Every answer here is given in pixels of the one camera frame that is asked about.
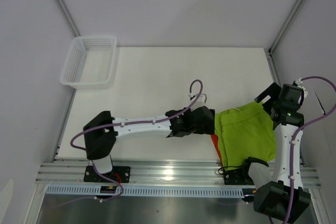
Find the black mount bracket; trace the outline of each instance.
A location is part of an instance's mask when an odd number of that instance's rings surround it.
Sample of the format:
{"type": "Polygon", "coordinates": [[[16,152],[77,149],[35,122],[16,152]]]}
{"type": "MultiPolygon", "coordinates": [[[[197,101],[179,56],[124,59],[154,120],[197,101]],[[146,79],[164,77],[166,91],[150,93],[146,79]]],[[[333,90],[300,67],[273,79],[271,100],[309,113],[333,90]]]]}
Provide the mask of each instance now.
{"type": "MultiPolygon", "coordinates": [[[[83,127],[83,130],[88,130],[96,126],[104,124],[110,124],[114,120],[111,117],[110,111],[103,111],[99,113],[94,119],[92,119],[87,125],[83,127]]],[[[86,156],[88,160],[96,160],[104,158],[110,155],[110,152],[115,144],[117,132],[113,127],[103,128],[84,134],[86,156]]]]}
{"type": "MultiPolygon", "coordinates": [[[[304,124],[303,115],[297,112],[303,103],[303,89],[295,84],[284,84],[281,88],[273,83],[255,101],[259,103],[268,95],[270,99],[263,104],[263,107],[273,121],[273,129],[279,124],[290,124],[297,127],[304,124]]],[[[290,187],[285,186],[282,181],[270,181],[256,191],[254,210],[272,218],[284,220],[289,204],[289,194],[290,187]]],[[[288,223],[295,222],[310,205],[310,202],[309,193],[303,191],[302,188],[294,189],[293,205],[288,223]]]]}
{"type": "Polygon", "coordinates": [[[251,163],[260,163],[268,167],[267,162],[255,158],[248,157],[244,160],[241,168],[234,170],[223,170],[224,184],[225,185],[254,185],[253,180],[248,176],[248,170],[251,163]]]}
{"type": "MultiPolygon", "coordinates": [[[[129,183],[131,177],[131,167],[130,166],[114,166],[113,170],[109,173],[103,174],[107,178],[111,178],[120,183],[129,183]]],[[[92,165],[89,165],[85,169],[84,173],[84,182],[93,182],[93,183],[111,183],[110,181],[100,177],[92,165]]]]}
{"type": "Polygon", "coordinates": [[[298,127],[304,124],[303,115],[297,112],[303,103],[303,89],[289,84],[284,84],[281,88],[274,82],[255,101],[259,103],[268,95],[270,99],[262,106],[273,121],[273,130],[279,124],[298,127]]]}

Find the green cloth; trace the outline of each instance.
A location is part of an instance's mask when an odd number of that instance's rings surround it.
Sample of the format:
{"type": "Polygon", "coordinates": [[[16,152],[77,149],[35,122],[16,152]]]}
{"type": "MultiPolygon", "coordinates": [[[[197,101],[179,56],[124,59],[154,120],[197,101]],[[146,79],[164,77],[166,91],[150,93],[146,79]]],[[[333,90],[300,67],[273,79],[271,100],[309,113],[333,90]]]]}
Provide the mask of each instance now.
{"type": "Polygon", "coordinates": [[[271,161],[276,142],[273,121],[261,103],[252,102],[215,116],[215,134],[223,166],[239,166],[248,157],[271,161]]]}

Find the white plastic basket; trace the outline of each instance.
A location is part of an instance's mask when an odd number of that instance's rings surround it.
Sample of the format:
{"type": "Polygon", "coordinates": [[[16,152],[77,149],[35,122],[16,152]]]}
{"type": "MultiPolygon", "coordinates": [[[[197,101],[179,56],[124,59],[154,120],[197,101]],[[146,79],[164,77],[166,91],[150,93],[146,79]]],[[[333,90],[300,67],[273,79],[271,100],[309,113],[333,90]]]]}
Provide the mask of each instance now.
{"type": "Polygon", "coordinates": [[[102,89],[110,85],[117,54],[115,36],[73,39],[59,81],[75,89],[102,89]]]}

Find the purple cable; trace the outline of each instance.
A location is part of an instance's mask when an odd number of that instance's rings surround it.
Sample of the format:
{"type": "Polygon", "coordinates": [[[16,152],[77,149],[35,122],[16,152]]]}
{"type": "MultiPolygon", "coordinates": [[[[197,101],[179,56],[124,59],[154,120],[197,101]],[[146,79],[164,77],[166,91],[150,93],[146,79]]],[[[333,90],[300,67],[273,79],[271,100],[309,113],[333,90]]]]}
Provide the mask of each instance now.
{"type": "MultiPolygon", "coordinates": [[[[106,179],[114,184],[116,184],[117,186],[120,187],[121,189],[121,192],[117,195],[113,195],[111,196],[110,198],[107,198],[107,199],[103,199],[102,202],[105,202],[105,201],[108,201],[108,200],[112,200],[112,199],[116,199],[116,198],[119,198],[123,193],[124,193],[124,188],[123,186],[121,185],[121,183],[111,179],[111,178],[108,178],[108,177],[105,177],[104,175],[102,175],[96,168],[95,164],[92,164],[93,166],[93,170],[97,173],[98,176],[102,177],[103,179],[106,179]]],[[[70,204],[70,203],[73,203],[75,201],[78,201],[78,200],[82,200],[82,199],[95,199],[94,197],[92,196],[83,196],[83,197],[80,197],[80,198],[77,198],[77,199],[73,199],[73,200],[70,200],[70,201],[67,201],[67,202],[64,202],[62,204],[59,204],[59,205],[56,205],[54,207],[50,207],[51,209],[54,209],[54,208],[58,208],[58,207],[62,207],[62,206],[65,206],[67,204],[70,204]]]]}
{"type": "MultiPolygon", "coordinates": [[[[194,104],[195,102],[198,101],[198,99],[200,98],[201,94],[202,94],[202,91],[203,91],[203,83],[201,80],[194,80],[191,84],[190,84],[190,87],[189,87],[189,91],[190,93],[192,92],[192,88],[193,88],[193,85],[196,83],[196,82],[199,82],[201,87],[200,87],[200,91],[197,95],[197,97],[195,98],[194,101],[192,101],[188,107],[184,108],[183,110],[181,110],[180,112],[176,113],[175,115],[172,115],[172,116],[169,116],[168,118],[163,118],[163,119],[160,119],[160,120],[157,120],[156,123],[162,123],[164,121],[167,121],[167,120],[171,120],[173,118],[176,118],[178,117],[179,115],[182,115],[184,112],[186,112],[188,109],[190,109],[194,104]]],[[[143,120],[143,121],[135,121],[135,122],[125,122],[124,124],[125,125],[133,125],[133,124],[140,124],[140,123],[153,123],[153,121],[151,120],[143,120]]],[[[99,126],[96,126],[96,127],[92,127],[90,129],[87,129],[85,131],[82,131],[80,133],[78,133],[76,136],[74,136],[71,141],[70,141],[70,145],[71,147],[73,148],[76,148],[76,149],[80,149],[80,150],[83,150],[83,151],[86,151],[86,149],[84,147],[81,147],[81,146],[78,146],[78,145],[75,145],[73,142],[80,136],[86,134],[86,133],[89,133],[91,131],[96,131],[96,130],[99,130],[99,129],[104,129],[104,128],[108,128],[108,127],[116,127],[116,126],[121,126],[121,123],[109,123],[109,124],[104,124],[104,125],[99,125],[99,126]]]]}
{"type": "MultiPolygon", "coordinates": [[[[328,80],[327,78],[321,77],[321,76],[309,76],[309,77],[305,77],[302,78],[301,81],[305,81],[305,80],[309,80],[309,79],[320,79],[323,81],[326,81],[327,83],[329,83],[333,88],[334,91],[336,92],[336,85],[334,83],[332,83],[330,80],[328,80]]],[[[302,131],[305,127],[316,123],[324,118],[326,118],[327,116],[330,116],[331,113],[333,113],[336,110],[336,103],[334,105],[334,107],[325,115],[320,116],[314,120],[311,120],[310,122],[304,124],[303,126],[299,127],[293,134],[292,137],[292,143],[295,143],[295,139],[296,136],[299,134],[300,131],[302,131]]],[[[294,144],[290,145],[290,156],[289,156],[289,171],[290,171],[290,176],[294,176],[294,144]]],[[[283,221],[282,224],[286,224],[289,220],[290,217],[290,212],[293,206],[293,199],[294,199],[294,180],[291,178],[290,179],[290,195],[289,195],[289,203],[288,203],[288,209],[287,209],[287,213],[286,213],[286,217],[283,221]]]]}

